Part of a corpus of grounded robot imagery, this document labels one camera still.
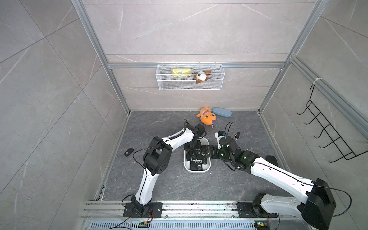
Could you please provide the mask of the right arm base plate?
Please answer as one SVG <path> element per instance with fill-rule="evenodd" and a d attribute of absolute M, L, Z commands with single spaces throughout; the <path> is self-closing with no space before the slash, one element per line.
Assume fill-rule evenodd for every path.
<path fill-rule="evenodd" d="M 260 206 L 252 202 L 237 202 L 236 208 L 240 218 L 277 218 L 276 213 L 267 213 Z"/>

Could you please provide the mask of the black silver car key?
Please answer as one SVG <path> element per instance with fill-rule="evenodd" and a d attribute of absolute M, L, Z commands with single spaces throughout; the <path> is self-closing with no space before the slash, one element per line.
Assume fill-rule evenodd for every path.
<path fill-rule="evenodd" d="M 203 171 L 203 164 L 200 161 L 191 161 L 190 162 L 190 170 L 191 171 Z"/>

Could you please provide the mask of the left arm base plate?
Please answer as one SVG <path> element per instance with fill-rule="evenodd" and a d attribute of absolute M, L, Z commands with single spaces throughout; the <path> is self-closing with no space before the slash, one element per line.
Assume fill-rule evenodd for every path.
<path fill-rule="evenodd" d="M 132 203 L 125 204 L 123 217 L 131 218 L 160 218 L 162 216 L 163 203 L 154 202 L 145 206 L 135 207 Z"/>

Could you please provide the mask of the black silver Mercedes key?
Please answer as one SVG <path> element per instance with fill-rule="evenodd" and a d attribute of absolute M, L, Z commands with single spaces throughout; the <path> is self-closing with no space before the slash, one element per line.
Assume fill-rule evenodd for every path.
<path fill-rule="evenodd" d="M 240 138 L 240 132 L 237 132 L 237 133 L 234 135 L 234 139 L 235 139 L 236 141 L 238 141 L 238 140 L 239 140 L 239 138 Z"/>

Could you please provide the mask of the white storage box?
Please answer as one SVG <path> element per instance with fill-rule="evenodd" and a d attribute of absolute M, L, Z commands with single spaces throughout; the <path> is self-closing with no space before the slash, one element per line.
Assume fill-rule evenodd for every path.
<path fill-rule="evenodd" d="M 211 168 L 210 146 L 206 138 L 184 145 L 184 167 L 189 173 L 206 173 Z"/>

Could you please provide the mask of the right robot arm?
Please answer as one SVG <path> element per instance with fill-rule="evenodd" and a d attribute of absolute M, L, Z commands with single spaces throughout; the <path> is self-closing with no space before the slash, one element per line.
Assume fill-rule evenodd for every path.
<path fill-rule="evenodd" d="M 334 188 L 320 178 L 310 180 L 279 168 L 273 156 L 266 159 L 258 154 L 242 150 L 237 141 L 229 136 L 232 123 L 225 130 L 216 132 L 218 150 L 214 157 L 222 160 L 231 170 L 239 170 L 260 177 L 285 190 L 289 196 L 274 196 L 258 193 L 252 201 L 252 213 L 261 218 L 271 214 L 286 214 L 304 219 L 318 230 L 327 230 L 335 214 L 336 201 L 332 194 Z"/>

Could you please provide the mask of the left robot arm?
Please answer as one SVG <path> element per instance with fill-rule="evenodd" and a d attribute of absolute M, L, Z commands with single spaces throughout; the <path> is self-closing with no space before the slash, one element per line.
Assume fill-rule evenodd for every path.
<path fill-rule="evenodd" d="M 196 145 L 197 141 L 206 135 L 203 125 L 193 126 L 184 120 L 184 127 L 177 133 L 168 137 L 154 137 L 145 149 L 143 163 L 143 176 L 138 191 L 132 196 L 131 204 L 134 211 L 141 217 L 150 211 L 152 193 L 159 175 L 164 172 L 169 164 L 171 154 L 177 148 L 189 143 Z"/>

